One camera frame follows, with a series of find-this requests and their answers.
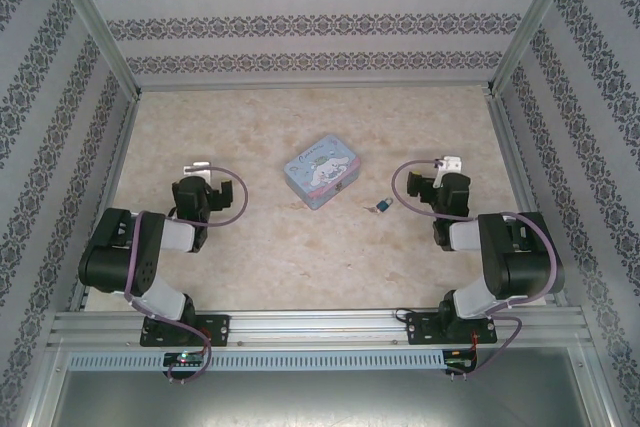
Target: mounting plate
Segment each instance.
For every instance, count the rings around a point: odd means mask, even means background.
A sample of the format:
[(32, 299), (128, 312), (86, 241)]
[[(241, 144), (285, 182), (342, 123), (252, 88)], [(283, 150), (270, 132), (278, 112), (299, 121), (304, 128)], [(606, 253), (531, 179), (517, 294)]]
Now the mounting plate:
[[(228, 315), (197, 315), (194, 328), (210, 337), (212, 347), (226, 347), (229, 338)], [(202, 347), (202, 339), (194, 334), (185, 335), (179, 327), (145, 317), (140, 334), (142, 347)]]
[(409, 345), (471, 344), (475, 333), (479, 344), (495, 344), (496, 328), (489, 319), (454, 319), (442, 328), (437, 312), (412, 312), (405, 316)]

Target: marble-patterned surface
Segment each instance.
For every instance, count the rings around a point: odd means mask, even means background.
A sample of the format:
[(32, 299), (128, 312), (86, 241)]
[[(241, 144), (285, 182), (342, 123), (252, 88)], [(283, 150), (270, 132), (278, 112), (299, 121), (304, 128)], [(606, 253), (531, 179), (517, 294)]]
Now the marble-patterned surface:
[[(283, 167), (328, 133), (360, 155), (362, 170), (314, 212), (287, 187)], [(161, 254), (160, 274), (198, 309), (435, 306), (480, 274), (479, 254), (442, 252), (431, 219), (397, 202), (379, 215), (365, 207), (391, 195), (401, 163), (445, 154), (463, 158), (472, 214), (515, 208), (480, 87), (145, 93), (115, 206), (167, 212), (171, 183), (192, 161), (245, 179), (249, 207), (238, 222), (210, 229), (198, 254)], [(213, 178), (215, 188), (221, 177)], [(212, 220), (237, 211), (234, 188), (232, 209)], [(128, 306), (92, 291), (87, 309)]]

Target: cartoon character print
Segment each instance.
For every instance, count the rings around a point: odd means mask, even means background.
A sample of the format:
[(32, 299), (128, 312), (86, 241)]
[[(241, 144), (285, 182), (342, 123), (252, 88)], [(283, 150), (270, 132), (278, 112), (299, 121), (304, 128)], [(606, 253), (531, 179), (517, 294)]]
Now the cartoon character print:
[(327, 158), (326, 156), (318, 157), (314, 164), (311, 166), (313, 169), (313, 180), (311, 186), (317, 187), (321, 183), (330, 183), (332, 180), (338, 178), (346, 170), (345, 164), (349, 163), (349, 157), (342, 157), (336, 159), (334, 157)]

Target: enclosure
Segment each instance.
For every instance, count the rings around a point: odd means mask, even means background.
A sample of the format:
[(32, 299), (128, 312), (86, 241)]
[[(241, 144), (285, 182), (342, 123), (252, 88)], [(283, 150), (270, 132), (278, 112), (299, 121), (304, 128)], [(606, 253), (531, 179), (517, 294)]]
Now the enclosure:
[[(640, 423), (640, 0), (0, 5), (2, 425)], [(312, 211), (283, 168), (327, 134), (361, 171)], [(399, 165), (445, 155), (472, 215), (541, 212), (566, 275), (467, 382), (394, 313), (436, 309), (482, 257), (400, 202), (373, 209)], [(248, 208), (158, 271), (230, 316), (228, 343), (165, 385), (181, 350), (141, 347), (143, 317), (78, 265), (106, 208), (168, 213), (199, 161), (243, 178)], [(239, 211), (234, 188), (212, 220)], [(482, 358), (514, 325), (495, 329)]]

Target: white bracket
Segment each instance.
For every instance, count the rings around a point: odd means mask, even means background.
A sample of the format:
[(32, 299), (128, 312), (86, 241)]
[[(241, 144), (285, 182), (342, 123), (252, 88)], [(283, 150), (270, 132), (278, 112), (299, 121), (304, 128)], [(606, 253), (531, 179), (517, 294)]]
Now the white bracket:
[[(202, 177), (207, 184), (211, 185), (211, 162), (194, 162), (191, 165), (185, 165), (182, 167), (182, 175), (190, 176), (197, 175), (198, 177)], [(189, 172), (192, 169), (202, 169), (198, 172)]]
[(436, 180), (434, 180), (433, 182), (433, 188), (439, 189), (442, 185), (442, 177), (444, 176), (444, 174), (448, 174), (451, 172), (456, 174), (462, 172), (462, 159), (460, 157), (446, 155), (444, 158), (440, 159), (440, 164), (438, 165), (438, 173), (436, 174)]

